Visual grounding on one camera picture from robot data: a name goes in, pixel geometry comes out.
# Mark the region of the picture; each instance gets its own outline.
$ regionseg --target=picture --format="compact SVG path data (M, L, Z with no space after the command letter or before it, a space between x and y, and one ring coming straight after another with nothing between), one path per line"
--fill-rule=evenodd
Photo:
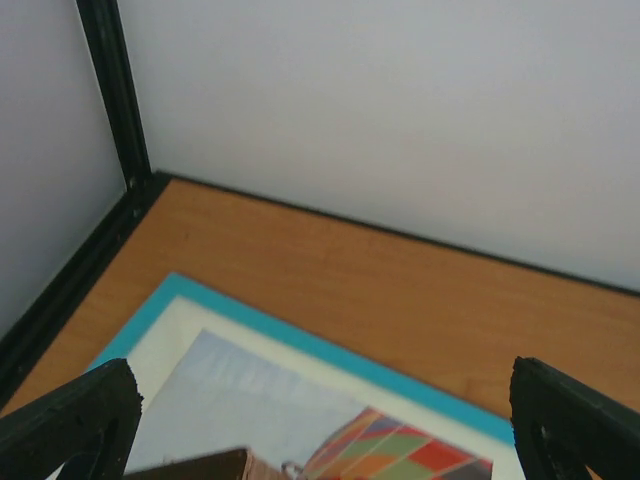
M490 461L202 331L145 411L127 471L240 446L293 479L491 478Z

